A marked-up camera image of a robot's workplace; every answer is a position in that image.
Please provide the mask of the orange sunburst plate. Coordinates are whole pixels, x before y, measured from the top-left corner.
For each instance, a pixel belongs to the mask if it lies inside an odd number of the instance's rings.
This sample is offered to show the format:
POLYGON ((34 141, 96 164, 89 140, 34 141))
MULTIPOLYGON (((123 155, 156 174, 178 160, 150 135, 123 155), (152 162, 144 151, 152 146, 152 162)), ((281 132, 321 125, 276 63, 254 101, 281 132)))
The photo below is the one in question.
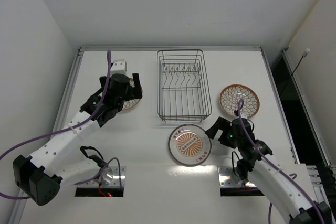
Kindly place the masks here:
POLYGON ((175 128, 168 139, 170 156, 179 164, 193 167, 204 163, 210 156, 212 143, 205 131, 195 124, 175 128))

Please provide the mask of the brown-rimmed flower plate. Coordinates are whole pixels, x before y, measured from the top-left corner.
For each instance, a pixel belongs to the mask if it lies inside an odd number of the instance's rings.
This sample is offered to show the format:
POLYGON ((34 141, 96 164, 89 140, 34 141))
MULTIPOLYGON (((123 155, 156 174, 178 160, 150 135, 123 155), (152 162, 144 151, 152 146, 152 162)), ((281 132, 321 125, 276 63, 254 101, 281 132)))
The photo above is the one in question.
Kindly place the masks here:
MULTIPOLYGON (((132 88, 135 87, 133 78, 129 78, 129 84, 132 88)), ((126 111, 126 110, 134 108, 139 102, 140 102, 140 99, 124 101, 122 111, 126 111)))
POLYGON ((260 108, 257 94, 249 87, 242 84, 232 84, 225 87, 219 95, 221 108, 229 115, 235 116, 239 101, 243 100, 240 111, 248 118, 255 116, 260 108))

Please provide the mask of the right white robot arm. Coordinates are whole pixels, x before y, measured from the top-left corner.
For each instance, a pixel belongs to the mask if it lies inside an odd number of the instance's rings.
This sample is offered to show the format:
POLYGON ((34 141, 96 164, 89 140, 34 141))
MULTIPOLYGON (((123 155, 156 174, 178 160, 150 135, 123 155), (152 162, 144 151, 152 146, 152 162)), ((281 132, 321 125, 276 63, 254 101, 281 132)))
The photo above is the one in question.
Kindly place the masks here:
POLYGON ((279 165, 270 147, 255 138, 247 119, 228 121, 219 117, 205 134, 236 148, 241 154, 236 173, 253 183, 281 214, 285 223, 332 223, 332 211, 326 202, 316 202, 279 165))

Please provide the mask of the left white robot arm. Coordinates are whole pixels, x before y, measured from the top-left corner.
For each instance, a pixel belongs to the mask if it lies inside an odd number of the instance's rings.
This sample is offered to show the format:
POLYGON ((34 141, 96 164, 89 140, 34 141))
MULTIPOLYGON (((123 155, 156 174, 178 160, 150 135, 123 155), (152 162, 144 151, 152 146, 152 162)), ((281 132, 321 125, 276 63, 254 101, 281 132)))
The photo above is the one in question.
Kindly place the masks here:
POLYGON ((59 166, 84 139, 114 118, 126 101, 142 98, 138 73, 133 73, 132 79, 134 84, 130 85, 129 77, 121 73, 100 77, 101 89, 89 97, 65 128, 51 134, 44 146, 27 157, 19 155, 14 159, 15 183, 28 198, 43 206, 54 199, 61 186, 84 184, 108 167, 97 155, 88 156, 88 162, 71 168, 59 166))

